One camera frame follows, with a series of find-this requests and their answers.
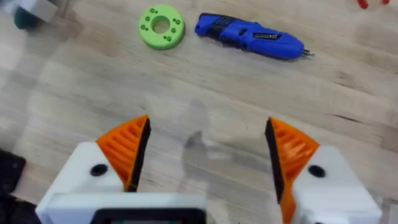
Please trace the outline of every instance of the hole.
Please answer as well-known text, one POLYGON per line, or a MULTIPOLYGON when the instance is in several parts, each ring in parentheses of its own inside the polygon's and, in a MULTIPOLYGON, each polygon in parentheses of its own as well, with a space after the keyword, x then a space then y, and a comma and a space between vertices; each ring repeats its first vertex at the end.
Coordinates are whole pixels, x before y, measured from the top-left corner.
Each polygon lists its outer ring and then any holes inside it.
POLYGON ((106 173, 106 171, 108 171, 108 166, 105 164, 97 164, 95 166, 93 166, 93 168, 91 168, 90 170, 90 174, 94 177, 98 177, 101 176, 103 174, 106 173))
POLYGON ((311 165, 311 166, 308 168, 308 171, 309 171, 310 174, 312 174, 312 175, 315 176, 315 177, 318 177, 318 178, 324 178, 324 177, 326 177, 326 171, 325 171, 322 167, 320 167, 320 166, 311 165))
POLYGON ((168 31, 170 27, 170 21, 165 16, 158 16, 152 20, 152 30, 157 34, 163 34, 168 31))

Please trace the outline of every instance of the black object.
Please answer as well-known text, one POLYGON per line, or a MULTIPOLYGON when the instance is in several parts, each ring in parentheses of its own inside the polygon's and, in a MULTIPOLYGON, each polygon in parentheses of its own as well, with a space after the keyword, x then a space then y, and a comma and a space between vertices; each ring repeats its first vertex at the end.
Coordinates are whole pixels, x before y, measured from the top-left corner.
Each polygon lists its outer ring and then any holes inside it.
POLYGON ((92 176, 98 177, 106 173, 108 171, 108 166, 105 164, 97 164, 90 170, 90 174, 92 176))
POLYGON ((312 165, 308 168, 308 171, 310 174, 312 174, 315 177, 318 177, 318 178, 326 177, 326 171, 320 166, 312 165))
POLYGON ((13 192, 26 165, 26 160, 0 149, 0 196, 13 192))
POLYGON ((131 172, 132 178, 130 180, 130 185, 127 189, 128 192, 137 192, 142 165, 144 165, 145 149, 147 147, 150 131, 150 120, 148 118, 141 132, 141 139, 138 145, 136 163, 134 164, 133 171, 131 172))
POLYGON ((10 195, 0 197, 0 224, 40 224, 35 208, 10 195))
POLYGON ((91 224, 112 221, 180 221, 181 224, 206 224, 206 213, 197 208, 104 208, 97 210, 91 224))
POLYGON ((265 135, 267 138, 269 154, 271 157, 276 197, 278 203, 280 203, 280 200, 282 199, 282 192, 284 191, 284 181, 282 178, 282 171, 280 169, 279 155, 278 155, 278 150, 276 148, 274 128, 272 127, 271 119, 268 119, 267 121, 265 135))

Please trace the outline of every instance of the black screw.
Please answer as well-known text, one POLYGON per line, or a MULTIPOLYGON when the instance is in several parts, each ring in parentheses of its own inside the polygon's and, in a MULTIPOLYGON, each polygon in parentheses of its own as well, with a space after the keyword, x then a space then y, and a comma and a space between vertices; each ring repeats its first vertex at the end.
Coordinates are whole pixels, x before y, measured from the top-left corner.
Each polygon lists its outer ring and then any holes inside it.
POLYGON ((312 174, 312 175, 315 176, 315 177, 318 177, 318 178, 324 178, 324 177, 326 177, 326 171, 325 171, 322 167, 320 167, 320 166, 311 165, 311 166, 308 168, 308 171, 309 171, 310 174, 312 174))
POLYGON ((97 164, 91 168, 90 174, 94 177, 101 176, 108 171, 108 166, 105 164, 97 164))

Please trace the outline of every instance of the green object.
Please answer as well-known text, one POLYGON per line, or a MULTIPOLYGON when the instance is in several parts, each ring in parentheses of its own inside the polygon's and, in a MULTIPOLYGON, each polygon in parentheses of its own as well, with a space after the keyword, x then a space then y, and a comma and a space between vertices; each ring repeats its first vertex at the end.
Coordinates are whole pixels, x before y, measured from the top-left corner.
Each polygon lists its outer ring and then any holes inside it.
POLYGON ((139 34, 144 42, 158 50, 167 50, 175 47, 184 35, 184 21, 180 13, 168 5, 156 5, 144 11, 139 23, 139 34), (169 29, 161 34, 154 31, 156 23, 168 21, 169 29))
POLYGON ((33 29, 38 26, 39 22, 38 17, 18 6, 14 15, 14 23, 18 29, 33 29))

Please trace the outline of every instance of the red object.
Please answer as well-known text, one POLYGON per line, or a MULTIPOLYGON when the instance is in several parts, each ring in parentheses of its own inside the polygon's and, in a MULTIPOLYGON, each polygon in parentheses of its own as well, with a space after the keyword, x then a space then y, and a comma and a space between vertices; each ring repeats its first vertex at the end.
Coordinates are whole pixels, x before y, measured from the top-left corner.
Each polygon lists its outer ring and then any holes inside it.
MULTIPOLYGON (((382 0, 383 4, 389 4, 390 0, 382 0)), ((361 6, 361 8, 363 9, 367 9, 369 4, 367 2, 367 0, 358 0, 359 5, 361 6)))
POLYGON ((369 4, 366 0, 358 0, 358 3, 361 6, 361 8, 363 8, 363 9, 367 9, 369 6, 369 4))

